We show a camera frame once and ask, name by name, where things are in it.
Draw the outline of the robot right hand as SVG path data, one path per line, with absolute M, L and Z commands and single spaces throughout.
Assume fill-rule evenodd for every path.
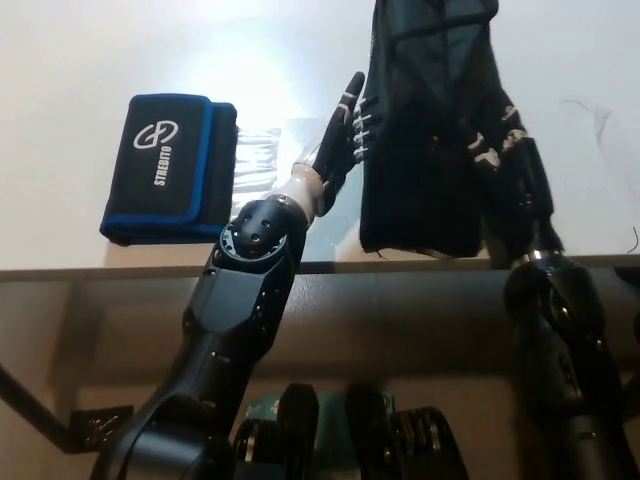
M 506 92 L 486 95 L 475 116 L 458 127 L 474 164 L 488 232 L 507 258 L 515 261 L 535 251 L 560 254 L 543 162 Z

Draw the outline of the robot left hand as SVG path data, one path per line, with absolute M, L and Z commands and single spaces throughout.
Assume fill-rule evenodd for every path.
M 347 174 L 361 163 L 374 141 L 382 116 L 369 109 L 376 96 L 363 97 L 365 74 L 358 71 L 345 88 L 317 147 L 294 162 L 289 179 L 267 194 L 298 207 L 311 224 L 333 207 Z

